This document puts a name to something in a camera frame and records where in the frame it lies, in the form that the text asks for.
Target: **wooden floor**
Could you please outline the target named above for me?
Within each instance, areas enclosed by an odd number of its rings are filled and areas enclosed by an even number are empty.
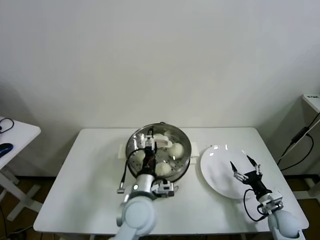
[[[291,189],[293,191],[304,191],[308,190],[308,186],[301,179],[288,179],[287,180]],[[46,199],[46,196],[53,184],[53,180],[30,180],[30,179],[22,179],[19,183],[19,188],[25,193],[34,185],[41,185],[41,189],[35,195],[34,199],[43,203]],[[7,193],[5,198],[2,200],[0,206],[7,216],[11,210],[18,204],[18,200],[12,196],[10,193]],[[310,227],[304,230],[304,235],[307,240],[318,240],[320,235],[320,206],[316,200],[300,200],[299,201],[305,215],[307,216]],[[32,226],[35,219],[37,217],[37,213],[25,208],[21,214],[13,221],[10,222],[6,220],[6,228],[7,232],[11,233],[16,231],[17,229],[24,229],[28,226]],[[1,237],[5,235],[4,223],[2,217],[0,216],[0,240]],[[28,229],[26,232],[27,240],[59,240],[59,236],[44,233],[42,236],[39,232],[33,230],[33,228]],[[250,240],[254,237],[255,234],[246,234],[247,240]],[[96,240],[104,240],[108,239],[109,236],[96,236]],[[141,238],[143,240],[240,240],[240,235],[211,235],[211,236],[148,236]]]

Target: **desk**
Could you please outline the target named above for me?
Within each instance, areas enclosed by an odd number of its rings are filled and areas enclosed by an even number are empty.
[[[237,145],[261,164],[263,182],[283,195],[284,210],[291,212],[306,229],[309,222],[284,176],[254,128],[182,128],[200,153],[210,145]],[[124,195],[117,194],[125,161],[119,147],[135,129],[83,129],[73,144],[35,222],[39,232],[114,235],[116,217]],[[267,219],[252,222],[242,202],[226,198],[205,182],[199,157],[176,183],[174,197],[156,199],[157,225],[152,235],[239,234],[269,232]],[[125,186],[135,182],[127,171]],[[258,202],[247,201],[257,218]]]
[[[9,120],[4,120],[1,123],[2,130],[4,131],[11,125],[12,123]],[[0,158],[0,185],[5,188],[0,195],[0,199],[2,199],[5,196],[6,191],[8,191],[20,200],[20,203],[7,216],[9,221],[13,221],[24,207],[39,212],[42,206],[40,202],[31,199],[40,189],[40,186],[34,185],[30,191],[25,194],[15,185],[18,184],[19,180],[5,167],[6,164],[35,139],[40,132],[41,130],[38,126],[14,121],[14,127],[11,130],[0,134],[0,144],[10,143],[13,145],[13,149]]]

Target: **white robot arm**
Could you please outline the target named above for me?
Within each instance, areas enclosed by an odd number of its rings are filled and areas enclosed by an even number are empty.
[[[250,185],[260,203],[262,217],[255,221],[268,218],[269,229],[275,240],[306,240],[299,221],[290,212],[282,210],[284,207],[282,195],[279,192],[272,192],[262,183],[262,173],[258,165],[251,157],[247,156],[255,170],[246,174],[237,171],[231,163],[233,176],[243,184]]]
[[[156,211],[153,202],[146,196],[130,199],[122,210],[121,227],[114,240],[137,240],[149,234],[156,225]]]
[[[172,182],[161,179],[160,183],[154,184],[155,180],[158,180],[155,174],[156,151],[157,147],[153,138],[153,129],[151,128],[146,136],[145,158],[142,168],[137,174],[135,184],[131,187],[130,193],[125,196],[120,205],[120,216],[116,220],[120,229],[113,237],[114,240],[137,240],[149,234],[154,229],[157,221],[153,200],[158,197],[172,197],[175,194]],[[123,188],[125,174],[126,172],[124,172],[117,190],[118,194],[125,192]]]

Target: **white wall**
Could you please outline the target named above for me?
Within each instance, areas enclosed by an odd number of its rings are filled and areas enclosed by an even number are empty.
[[[0,114],[42,128],[11,166],[54,176],[80,129],[159,121],[257,127],[277,155],[319,43],[317,0],[1,1]]]

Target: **steamed bun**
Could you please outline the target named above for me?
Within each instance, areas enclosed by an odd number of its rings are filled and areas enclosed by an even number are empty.
[[[142,163],[144,162],[146,154],[145,154],[145,151],[139,150],[139,151],[137,151],[135,153],[134,156],[135,156],[135,160],[142,165]]]
[[[157,176],[165,176],[171,173],[171,166],[166,162],[160,162],[155,165],[155,174]]]
[[[168,153],[170,157],[175,157],[175,159],[180,159],[184,155],[184,147],[180,143],[174,143],[172,147],[168,148]]]

